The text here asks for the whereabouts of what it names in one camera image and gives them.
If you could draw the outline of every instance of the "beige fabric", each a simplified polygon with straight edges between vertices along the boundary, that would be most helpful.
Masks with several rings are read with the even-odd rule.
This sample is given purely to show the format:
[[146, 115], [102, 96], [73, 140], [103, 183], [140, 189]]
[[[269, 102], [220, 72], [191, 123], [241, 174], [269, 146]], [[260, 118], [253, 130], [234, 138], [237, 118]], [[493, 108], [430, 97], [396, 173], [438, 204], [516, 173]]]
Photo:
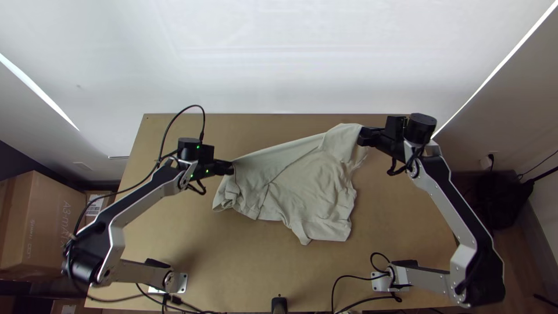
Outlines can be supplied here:
[[350, 179], [367, 152], [356, 145], [360, 128], [339, 124], [236, 159], [235, 175], [221, 181], [213, 210], [280, 220], [303, 245], [311, 239], [345, 241], [356, 198]]

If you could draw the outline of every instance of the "black cable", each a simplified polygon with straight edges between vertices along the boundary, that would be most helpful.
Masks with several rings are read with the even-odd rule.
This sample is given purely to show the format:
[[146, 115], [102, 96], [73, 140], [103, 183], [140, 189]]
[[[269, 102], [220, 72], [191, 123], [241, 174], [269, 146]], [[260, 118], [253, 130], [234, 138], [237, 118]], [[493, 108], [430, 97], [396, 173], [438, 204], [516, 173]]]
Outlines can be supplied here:
[[[346, 306], [338, 312], [334, 312], [333, 299], [334, 299], [334, 293], [335, 293], [335, 286], [337, 286], [337, 282], [339, 282], [340, 279], [342, 279], [342, 278], [355, 278], [355, 279], [359, 279], [359, 280], [372, 281], [372, 280], [375, 280], [375, 279], [378, 279], [378, 278], [389, 276], [388, 271], [381, 270], [378, 267], [376, 267], [376, 265], [374, 264], [373, 259], [374, 259], [374, 256], [376, 256], [376, 255], [379, 255], [379, 256], [383, 257], [388, 262], [388, 264], [390, 263], [390, 260], [389, 260], [389, 258], [387, 258], [387, 256], [385, 256], [384, 254], [382, 254], [380, 252], [374, 252], [370, 255], [370, 264], [372, 265], [372, 268], [374, 268], [377, 272], [381, 273], [381, 275], [376, 276], [376, 277], [372, 277], [372, 278], [364, 278], [364, 277], [358, 277], [358, 276], [353, 276], [353, 275], [343, 275], [343, 276], [339, 276], [335, 280], [335, 282], [333, 283], [333, 288], [331, 289], [331, 314], [341, 313], [341, 312], [347, 311], [348, 309], [350, 309], [353, 306], [356, 306], [358, 304], [361, 304], [361, 303], [364, 303], [364, 302], [369, 302], [369, 301], [374, 301], [374, 300], [379, 300], [379, 299], [394, 299], [396, 302], [403, 302], [403, 300], [400, 297], [396, 296], [395, 293], [392, 292], [390, 296], [374, 297], [374, 298], [364, 299], [364, 300], [358, 301], [356, 303], [353, 303], [349, 306]], [[393, 285], [393, 283], [395, 282], [395, 272], [393, 271], [393, 268], [392, 268], [392, 273], [394, 274], [394, 277], [391, 281], [391, 284]]]
[[[150, 297], [147, 293], [145, 293], [145, 292], [142, 290], [142, 288], [140, 287], [139, 284], [136, 283], [135, 286], [136, 286], [136, 287], [138, 288], [138, 290], [141, 292], [141, 294], [143, 295], [143, 297], [146, 297], [146, 298], [150, 299], [151, 301], [153, 301], [153, 302], [155, 302], [155, 303], [157, 303], [157, 304], [159, 304], [159, 305], [164, 305], [163, 302], [160, 302], [160, 301], [158, 301], [158, 300], [156, 300], [156, 299]], [[180, 312], [182, 312], [182, 313], [197, 314], [197, 312], [187, 311], [187, 310], [185, 310], [185, 309], [176, 308], [176, 307], [171, 306], [171, 305], [166, 305], [166, 307], [167, 307], [167, 308], [174, 309], [174, 310], [177, 310], [177, 311], [180, 311]]]
[[197, 188], [195, 188], [192, 184], [188, 183], [188, 185], [186, 186], [186, 188], [198, 193], [199, 195], [205, 195], [208, 191], [206, 190], [205, 186], [203, 186], [202, 182], [200, 180], [196, 180], [196, 183], [198, 183], [198, 186], [202, 189], [201, 191], [198, 190]]
[[[151, 301], [153, 301], [153, 302], [155, 302], [155, 303], [157, 303], [157, 304], [159, 304], [159, 305], [163, 305], [163, 302], [160, 302], [160, 301], [158, 301], [157, 299], [154, 299], [154, 298], [150, 297], [149, 294], [145, 293], [145, 291], [143, 291], [143, 289], [140, 287], [139, 284], [136, 283], [135, 286], [136, 286], [136, 287], [138, 288], [138, 290], [141, 292], [141, 294], [143, 295], [143, 297], [146, 297], [146, 298], [150, 299]], [[184, 304], [184, 305], [186, 305], [186, 306], [191, 306], [191, 305], [189, 305], [189, 304], [187, 304], [187, 303], [185, 303], [185, 302], [181, 302], [181, 304]], [[174, 309], [174, 310], [180, 311], [180, 312], [182, 312], [182, 313], [189, 313], [189, 314], [219, 314], [219, 313], [214, 312], [214, 311], [197, 311], [197, 312], [193, 312], [193, 311], [188, 311], [188, 310], [185, 310], [185, 309], [177, 308], [177, 307], [171, 306], [171, 305], [165, 305], [165, 307], [166, 307], [167, 309], [170, 308], [170, 309]]]
[[75, 240], [76, 240], [77, 237], [78, 237], [78, 236], [77, 236], [77, 232], [78, 232], [78, 230], [79, 230], [79, 228], [80, 228], [81, 220], [83, 219], [83, 216], [85, 215], [85, 212], [87, 211], [87, 209], [89, 208], [89, 206], [91, 206], [91, 204], [93, 204], [93, 202], [95, 202], [95, 201], [97, 201], [97, 200], [99, 200], [99, 199], [105, 198], [105, 197], [111, 197], [111, 196], [114, 196], [114, 195], [117, 195], [117, 194], [121, 194], [121, 193], [130, 191], [130, 190], [132, 190], [132, 189], [138, 187], [138, 186], [139, 186], [140, 184], [142, 184], [145, 180], [147, 180], [147, 179], [149, 179], [149, 178], [151, 177], [151, 175], [153, 174], [153, 172], [155, 172], [155, 170], [159, 167], [159, 165], [161, 164], [161, 162], [162, 162], [164, 159], [166, 159], [166, 158], [168, 158], [168, 157], [174, 155], [174, 154], [177, 152], [177, 151], [173, 151], [173, 152], [170, 152], [169, 154], [166, 154], [166, 155], [162, 156], [162, 155], [163, 155], [163, 148], [164, 148], [164, 141], [165, 141], [165, 139], [166, 139], [166, 137], [167, 137], [167, 133], [169, 132], [171, 126], [173, 125], [173, 123], [174, 123], [174, 121], [176, 120], [176, 118], [179, 117], [179, 115], [181, 115], [181, 114], [182, 114], [183, 112], [185, 112], [186, 110], [188, 110], [188, 109], [190, 109], [190, 108], [194, 108], [194, 107], [198, 107], [199, 109], [201, 109], [202, 115], [203, 115], [202, 131], [201, 131], [200, 134], [199, 134], [199, 140], [202, 141], [202, 140], [203, 140], [203, 135], [204, 135], [204, 132], [205, 132], [205, 110], [203, 110], [203, 107], [201, 107], [200, 105], [190, 105], [190, 106], [188, 106], [188, 107], [186, 107], [186, 108], [180, 110], [180, 111], [171, 119], [171, 121], [168, 123], [168, 125], [167, 125], [167, 127], [166, 127], [166, 129], [165, 129], [165, 131], [164, 131], [164, 134], [163, 134], [163, 139], [161, 140], [161, 145], [160, 145], [160, 148], [159, 148], [159, 154], [158, 154], [157, 160], [156, 160], [156, 162], [155, 162], [155, 165], [153, 166], [153, 168], [151, 169], [151, 171], [148, 173], [147, 176], [145, 176], [145, 178], [144, 178], [143, 180], [141, 180], [140, 182], [134, 184], [133, 186], [131, 186], [131, 187], [129, 187], [129, 188], [126, 188], [126, 189], [123, 189], [123, 190], [121, 190], [121, 191], [114, 192], [114, 193], [107, 194], [107, 195], [101, 195], [100, 197], [96, 197], [96, 198], [94, 198], [93, 200], [89, 201], [89, 203], [87, 203], [87, 205], [85, 206], [85, 208], [81, 211], [81, 213], [80, 213], [80, 215], [79, 215], [79, 217], [78, 217], [78, 219], [77, 219], [76, 225], [75, 225], [75, 227], [74, 227], [74, 232], [73, 232], [73, 234], [70, 236], [70, 240], [69, 240], [68, 243], [66, 244], [65, 254], [66, 254], [66, 267], [67, 267], [67, 272], [68, 272], [68, 278], [70, 279], [70, 281], [72, 282], [72, 284], [74, 285], [74, 287], [77, 289], [77, 291], [81, 292], [82, 294], [85, 294], [85, 296], [86, 296], [87, 298], [89, 298], [89, 299], [91, 299], [91, 300], [93, 300], [93, 301], [96, 301], [96, 302], [105, 302], [105, 303], [107, 303], [107, 302], [120, 302], [120, 301], [125, 301], [125, 300], [127, 300], [127, 299], [133, 299], [133, 298], [137, 298], [137, 297], [141, 297], [141, 296], [146, 296], [146, 297], [149, 298], [149, 296], [147, 296], [145, 293], [143, 293], [143, 291], [142, 291], [141, 289], [140, 289], [140, 291], [142, 291], [142, 294], [143, 294], [143, 295], [133, 295], [133, 296], [130, 296], [130, 297], [121, 298], [121, 299], [114, 299], [114, 300], [99, 299], [99, 298], [95, 298], [95, 297], [90, 296], [90, 295], [87, 293], [87, 291], [84, 291], [84, 290], [76, 283], [75, 278], [73, 277], [73, 269], [72, 269], [72, 263], [73, 263], [73, 261], [71, 260], [71, 250], [72, 250], [72, 248], [73, 248], [73, 245], [74, 245]]
[[388, 262], [388, 264], [390, 263], [389, 258], [387, 258], [387, 256], [385, 256], [384, 254], [380, 253], [380, 252], [374, 252], [370, 255], [370, 264], [372, 264], [372, 268], [374, 268], [377, 272], [382, 273], [382, 274], [389, 274], [388, 271], [385, 270], [380, 270], [378, 267], [376, 267], [376, 265], [374, 265], [374, 261], [373, 258], [374, 256], [379, 255], [381, 257], [383, 257], [386, 262]]
[[410, 170], [413, 167], [413, 162], [415, 159], [417, 159], [417, 157], [419, 157], [420, 154], [423, 153], [424, 148], [426, 147], [426, 144], [424, 144], [423, 146], [416, 148], [413, 152], [413, 154], [411, 155], [411, 157], [409, 158], [409, 160], [407, 160], [407, 162], [399, 169], [397, 169], [396, 171], [394, 171], [395, 169], [395, 165], [397, 163], [397, 159], [392, 158], [391, 159], [391, 167], [388, 169], [387, 174], [389, 176], [396, 176], [400, 173], [403, 173], [405, 170]]
[[374, 298], [368, 298], [368, 299], [360, 300], [358, 302], [355, 302], [351, 305], [348, 305], [348, 306], [344, 307], [340, 311], [335, 312], [335, 314], [339, 314], [339, 313], [342, 313], [344, 311], [348, 311], [352, 307], [357, 306], [358, 304], [362, 304], [362, 303], [370, 302], [370, 301], [382, 300], [382, 299], [394, 299], [396, 302], [403, 302], [403, 300], [401, 298], [397, 297], [394, 293], [392, 293], [391, 295], [385, 295], [383, 297], [374, 297]]
[[333, 288], [331, 288], [331, 313], [334, 313], [333, 310], [333, 296], [335, 293], [335, 286], [337, 286], [337, 282], [339, 282], [341, 279], [343, 278], [355, 278], [355, 279], [360, 279], [360, 280], [366, 280], [366, 281], [371, 281], [374, 279], [378, 279], [378, 278], [382, 278], [387, 276], [388, 274], [382, 274], [380, 276], [377, 277], [372, 277], [372, 278], [364, 278], [364, 277], [359, 277], [359, 276], [353, 276], [353, 275], [343, 275], [343, 276], [339, 276], [337, 277], [337, 279], [335, 279], [335, 282], [333, 283]]
[[439, 311], [439, 310], [437, 310], [437, 309], [435, 309], [435, 308], [428, 308], [428, 309], [431, 310], [431, 311], [433, 311], [433, 312], [436, 312], [436, 313], [438, 313], [438, 314], [443, 314], [442, 311]]
[[548, 305], [551, 305], [551, 306], [554, 306], [555, 308], [558, 308], [558, 304], [552, 302], [551, 300], [549, 300], [549, 299], [543, 297], [543, 296], [540, 295], [540, 294], [536, 294], [536, 293], [535, 293], [535, 294], [533, 294], [533, 297], [535, 297], [535, 299], [538, 299], [538, 300], [540, 300], [540, 301], [542, 301], [542, 302], [547, 303]]
[[550, 159], [550, 157], [554, 156], [556, 153], [558, 153], [558, 149], [557, 149], [554, 153], [550, 154], [550, 156], [546, 157], [543, 161], [539, 162], [539, 163], [538, 163], [536, 166], [534, 166], [533, 168], [527, 170], [527, 171], [524, 172], [524, 173], [518, 174], [518, 175], [517, 175], [517, 178], [518, 178], [519, 180], [523, 179], [523, 176], [525, 176], [527, 173], [529, 173], [529, 172], [535, 170], [535, 168], [537, 168], [538, 166], [542, 165], [545, 161], [547, 161], [548, 159]]

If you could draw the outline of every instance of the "wooden table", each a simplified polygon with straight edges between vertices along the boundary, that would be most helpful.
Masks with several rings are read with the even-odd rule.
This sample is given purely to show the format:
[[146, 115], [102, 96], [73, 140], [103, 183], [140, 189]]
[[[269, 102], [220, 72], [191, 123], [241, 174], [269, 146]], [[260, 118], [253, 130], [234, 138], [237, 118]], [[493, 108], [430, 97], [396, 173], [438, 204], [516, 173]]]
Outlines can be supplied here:
[[[121, 182], [129, 187], [143, 179], [156, 159], [162, 134], [173, 115], [145, 115]], [[232, 160], [259, 149], [327, 131], [338, 123], [383, 126], [385, 115], [208, 115], [204, 142], [215, 157]], [[182, 115], [167, 136], [164, 153], [176, 148], [178, 137], [197, 137], [200, 115]], [[155, 258], [189, 274], [180, 297], [195, 306], [219, 312], [266, 312], [270, 300], [287, 297], [290, 311], [329, 311], [331, 287], [343, 274], [369, 277], [372, 252], [392, 260], [417, 259], [421, 266], [447, 269], [456, 245], [452, 232], [426, 192], [406, 175], [389, 177], [391, 159], [370, 149], [353, 177], [357, 200], [346, 242], [300, 244], [282, 222], [251, 220], [234, 210], [212, 212], [220, 177], [204, 180], [204, 197], [185, 191], [167, 197], [125, 229], [123, 258]], [[376, 264], [385, 267], [378, 259]], [[90, 289], [102, 298], [138, 291], [133, 284], [113, 283]], [[369, 281], [343, 279], [335, 289], [337, 310], [363, 298], [381, 295]], [[399, 309], [449, 306], [442, 295], [419, 288], [391, 299], [368, 302], [356, 309]], [[153, 309], [146, 298], [115, 304], [87, 300], [86, 306]]]

